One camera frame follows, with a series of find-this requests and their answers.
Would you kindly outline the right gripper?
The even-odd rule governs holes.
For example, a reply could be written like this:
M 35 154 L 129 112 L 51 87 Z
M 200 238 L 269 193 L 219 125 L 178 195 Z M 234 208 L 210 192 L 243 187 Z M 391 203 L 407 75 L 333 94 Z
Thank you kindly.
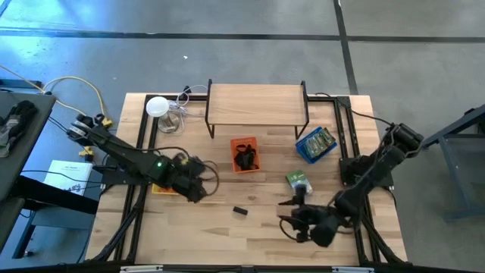
M 298 185 L 295 199 L 278 203 L 279 206 L 298 206 L 294 209 L 294 218 L 280 216 L 280 220 L 289 223 L 293 230 L 298 231 L 298 243 L 311 240 L 318 246 L 328 247 L 341 225 L 339 213 L 331 206 L 306 205 L 305 194 L 306 186 Z

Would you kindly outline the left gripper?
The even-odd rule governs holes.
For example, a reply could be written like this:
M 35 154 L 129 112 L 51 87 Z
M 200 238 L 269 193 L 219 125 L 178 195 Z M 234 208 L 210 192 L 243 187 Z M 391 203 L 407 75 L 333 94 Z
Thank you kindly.
M 199 157 L 176 154 L 167 175 L 168 185 L 189 202 L 200 202 L 207 196 L 200 177 L 204 171 L 205 163 Z

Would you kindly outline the yellow plastic basket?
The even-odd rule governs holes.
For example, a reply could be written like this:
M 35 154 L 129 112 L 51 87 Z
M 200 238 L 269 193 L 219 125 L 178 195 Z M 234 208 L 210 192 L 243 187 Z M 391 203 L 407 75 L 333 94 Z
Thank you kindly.
M 163 188 L 156 184 L 152 184 L 152 193 L 158 195 L 177 195 L 177 192 L 172 188 Z

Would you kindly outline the orange plastic basket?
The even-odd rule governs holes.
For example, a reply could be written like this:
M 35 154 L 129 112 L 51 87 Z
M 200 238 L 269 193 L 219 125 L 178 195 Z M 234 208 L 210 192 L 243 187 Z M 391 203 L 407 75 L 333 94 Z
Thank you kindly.
M 235 163 L 235 157 L 238 154 L 238 151 L 236 151 L 236 146 L 244 144 L 244 145 L 251 145 L 252 148 L 255 150 L 255 164 L 259 166 L 259 169 L 255 170 L 248 170 L 248 171 L 242 171 L 239 166 Z M 232 155 L 232 164 L 233 164 L 233 173 L 236 174 L 243 174 L 243 173 L 249 173 L 249 172 L 255 172 L 255 171 L 260 171 L 261 170 L 261 164 L 259 160 L 259 148 L 257 144 L 257 140 L 255 137 L 245 137 L 245 138 L 239 138 L 239 139 L 232 139 L 230 141 L 230 149 L 231 149 L 231 155 Z

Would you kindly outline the blue plastic basket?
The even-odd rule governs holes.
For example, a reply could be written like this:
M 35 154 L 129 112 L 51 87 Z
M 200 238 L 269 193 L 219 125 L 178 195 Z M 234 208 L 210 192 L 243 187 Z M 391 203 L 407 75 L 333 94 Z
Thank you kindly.
M 325 138 L 327 139 L 327 142 L 329 143 L 329 145 L 332 142 L 336 142 L 336 138 L 330 133 L 330 131 L 326 127 L 318 127 L 317 129 L 310 132 L 310 134 L 308 134 L 308 135 L 311 136 L 315 131 L 319 131 L 320 133 L 322 133 L 325 136 Z M 314 161 L 312 159 L 313 157 L 310 156 L 308 149 L 305 146 L 305 141 L 308 138 L 308 135 L 305 136 L 303 139 L 299 140 L 296 143 L 296 150 L 301 155 L 301 157 L 303 157 L 304 160 L 307 161 L 307 163 L 314 164 L 315 162 L 319 161 L 322 157 L 320 159 L 318 159 L 317 161 Z

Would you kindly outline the white mushroom table lamp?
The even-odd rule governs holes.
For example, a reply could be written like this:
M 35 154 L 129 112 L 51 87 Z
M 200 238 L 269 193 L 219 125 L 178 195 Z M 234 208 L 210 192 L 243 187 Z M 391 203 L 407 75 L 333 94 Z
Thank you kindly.
M 179 129 L 180 119 L 170 110 L 170 103 L 165 97 L 151 98 L 145 111 L 149 116 L 158 119 L 157 126 L 162 133 L 175 133 Z

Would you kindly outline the wooden shelf riser black legs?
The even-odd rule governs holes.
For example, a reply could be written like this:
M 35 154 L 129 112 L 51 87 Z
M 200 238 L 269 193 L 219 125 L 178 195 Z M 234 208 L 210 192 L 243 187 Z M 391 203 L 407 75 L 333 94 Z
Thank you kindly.
M 208 81 L 205 124 L 210 137 L 214 137 L 217 125 L 248 125 L 293 127 L 298 139 L 309 121 L 304 80 L 296 85 Z

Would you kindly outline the white paper booklet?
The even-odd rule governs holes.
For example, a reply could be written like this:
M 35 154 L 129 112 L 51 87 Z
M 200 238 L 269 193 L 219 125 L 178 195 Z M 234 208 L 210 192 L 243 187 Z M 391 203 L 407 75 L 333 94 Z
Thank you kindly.
M 92 163 L 53 160 L 43 183 L 83 196 L 92 167 Z

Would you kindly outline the dark side table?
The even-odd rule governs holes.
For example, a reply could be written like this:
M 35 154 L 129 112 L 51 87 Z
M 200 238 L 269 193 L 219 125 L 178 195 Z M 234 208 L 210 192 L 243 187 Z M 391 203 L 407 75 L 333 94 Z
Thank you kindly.
M 98 202 L 94 199 L 20 174 L 55 103 L 53 96 L 0 92 L 0 117 L 4 117 L 13 106 L 24 100 L 33 103 L 36 113 L 27 118 L 24 135 L 10 155 L 0 158 L 0 253 L 22 209 L 35 211 L 44 206 L 57 206 L 93 215 L 98 207 Z

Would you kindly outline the grey black work glove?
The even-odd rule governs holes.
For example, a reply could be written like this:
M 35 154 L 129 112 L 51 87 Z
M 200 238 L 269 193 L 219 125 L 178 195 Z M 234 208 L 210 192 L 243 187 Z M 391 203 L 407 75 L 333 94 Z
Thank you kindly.
M 36 115 L 37 107 L 28 100 L 15 104 L 6 118 L 0 117 L 0 158 L 7 158 Z

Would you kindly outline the grey metal stand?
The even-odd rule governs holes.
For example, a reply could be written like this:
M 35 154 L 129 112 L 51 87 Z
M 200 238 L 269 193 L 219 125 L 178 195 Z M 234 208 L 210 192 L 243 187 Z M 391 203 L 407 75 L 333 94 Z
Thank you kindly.
M 423 142 L 423 148 L 439 145 L 449 176 L 456 184 L 463 207 L 443 214 L 445 221 L 485 216 L 485 104 Z

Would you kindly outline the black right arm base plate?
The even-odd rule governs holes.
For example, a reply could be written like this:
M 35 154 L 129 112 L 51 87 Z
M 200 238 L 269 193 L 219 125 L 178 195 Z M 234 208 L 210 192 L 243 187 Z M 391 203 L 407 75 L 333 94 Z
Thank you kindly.
M 339 169 L 343 184 L 345 186 L 353 186 L 373 163 L 374 158 L 369 155 L 360 155 L 356 158 L 341 158 Z

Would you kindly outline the silver frame bracket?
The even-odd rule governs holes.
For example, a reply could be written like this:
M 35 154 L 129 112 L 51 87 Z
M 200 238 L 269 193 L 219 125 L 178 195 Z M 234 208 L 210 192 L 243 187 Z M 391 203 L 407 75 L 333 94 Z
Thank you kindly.
M 375 273 L 375 270 L 365 267 L 334 266 L 332 273 Z
M 119 273 L 163 273 L 162 265 L 130 265 L 122 266 Z

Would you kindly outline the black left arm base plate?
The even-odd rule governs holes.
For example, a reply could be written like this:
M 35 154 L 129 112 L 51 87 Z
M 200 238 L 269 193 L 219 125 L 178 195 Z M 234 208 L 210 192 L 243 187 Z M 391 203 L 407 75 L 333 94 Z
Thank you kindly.
M 151 183 L 141 174 L 129 174 L 115 166 L 101 166 L 96 170 L 102 174 L 103 184 L 143 186 Z

